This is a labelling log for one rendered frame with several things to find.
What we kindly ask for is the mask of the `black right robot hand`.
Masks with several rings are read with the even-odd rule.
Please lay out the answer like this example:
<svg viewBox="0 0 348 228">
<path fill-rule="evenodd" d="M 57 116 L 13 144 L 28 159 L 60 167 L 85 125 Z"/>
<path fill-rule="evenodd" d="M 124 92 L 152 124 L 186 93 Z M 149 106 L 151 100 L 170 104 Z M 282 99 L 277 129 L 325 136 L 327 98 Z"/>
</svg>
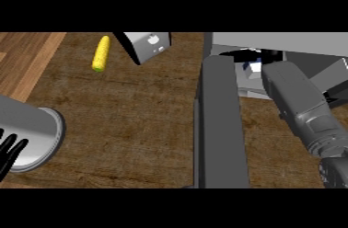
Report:
<svg viewBox="0 0 348 228">
<path fill-rule="evenodd" d="M 277 50 L 260 50 L 260 62 L 263 64 L 275 63 L 282 61 L 282 52 Z"/>
</svg>

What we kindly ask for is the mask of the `white and blue milk carton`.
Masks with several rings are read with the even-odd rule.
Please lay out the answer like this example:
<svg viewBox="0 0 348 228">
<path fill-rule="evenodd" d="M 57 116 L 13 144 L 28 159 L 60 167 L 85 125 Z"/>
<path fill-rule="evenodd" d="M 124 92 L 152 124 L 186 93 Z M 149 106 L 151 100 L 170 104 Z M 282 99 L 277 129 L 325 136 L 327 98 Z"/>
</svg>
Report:
<svg viewBox="0 0 348 228">
<path fill-rule="evenodd" d="M 260 63 L 244 63 L 242 64 L 242 71 L 245 78 L 251 81 L 256 81 L 260 79 Z"/>
</svg>

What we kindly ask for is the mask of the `grey toaster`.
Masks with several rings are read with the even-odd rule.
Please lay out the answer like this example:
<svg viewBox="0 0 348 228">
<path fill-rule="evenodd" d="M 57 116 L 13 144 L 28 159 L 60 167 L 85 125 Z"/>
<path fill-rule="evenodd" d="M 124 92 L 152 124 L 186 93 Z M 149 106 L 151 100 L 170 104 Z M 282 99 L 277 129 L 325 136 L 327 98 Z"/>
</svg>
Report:
<svg viewBox="0 0 348 228">
<path fill-rule="evenodd" d="M 143 64 L 171 46 L 170 32 L 114 32 L 136 65 Z"/>
</svg>

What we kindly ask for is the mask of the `yellow corn cob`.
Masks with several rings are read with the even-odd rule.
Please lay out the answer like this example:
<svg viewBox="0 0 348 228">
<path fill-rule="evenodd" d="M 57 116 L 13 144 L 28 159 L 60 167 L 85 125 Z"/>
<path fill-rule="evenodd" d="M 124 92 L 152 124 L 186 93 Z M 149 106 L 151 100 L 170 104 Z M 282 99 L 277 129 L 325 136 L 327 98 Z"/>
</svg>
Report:
<svg viewBox="0 0 348 228">
<path fill-rule="evenodd" d="M 108 50 L 109 50 L 109 36 L 103 36 L 102 39 L 99 40 L 91 59 L 91 70 L 94 72 L 102 72 L 106 68 Z"/>
</svg>

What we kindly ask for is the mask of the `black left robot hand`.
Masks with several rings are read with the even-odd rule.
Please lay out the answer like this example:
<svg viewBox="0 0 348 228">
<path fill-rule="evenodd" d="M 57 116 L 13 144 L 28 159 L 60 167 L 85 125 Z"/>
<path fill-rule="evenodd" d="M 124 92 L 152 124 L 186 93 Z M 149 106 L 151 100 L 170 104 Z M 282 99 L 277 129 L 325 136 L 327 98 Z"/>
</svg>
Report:
<svg viewBox="0 0 348 228">
<path fill-rule="evenodd" d="M 28 139 L 22 139 L 19 142 L 16 142 L 16 139 L 17 135 L 11 133 L 0 143 L 0 182 L 8 173 L 19 153 L 28 145 Z"/>
</svg>

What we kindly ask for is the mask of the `grey microwave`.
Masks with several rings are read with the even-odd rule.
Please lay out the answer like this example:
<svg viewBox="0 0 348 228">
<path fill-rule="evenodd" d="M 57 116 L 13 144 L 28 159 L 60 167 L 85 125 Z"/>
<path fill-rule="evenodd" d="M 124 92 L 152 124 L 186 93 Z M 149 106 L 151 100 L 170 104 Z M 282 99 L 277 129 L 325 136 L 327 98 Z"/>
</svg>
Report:
<svg viewBox="0 0 348 228">
<path fill-rule="evenodd" d="M 207 32 L 204 55 L 219 55 L 238 48 L 282 52 L 308 79 L 327 92 L 331 108 L 348 104 L 348 33 L 343 32 Z"/>
</svg>

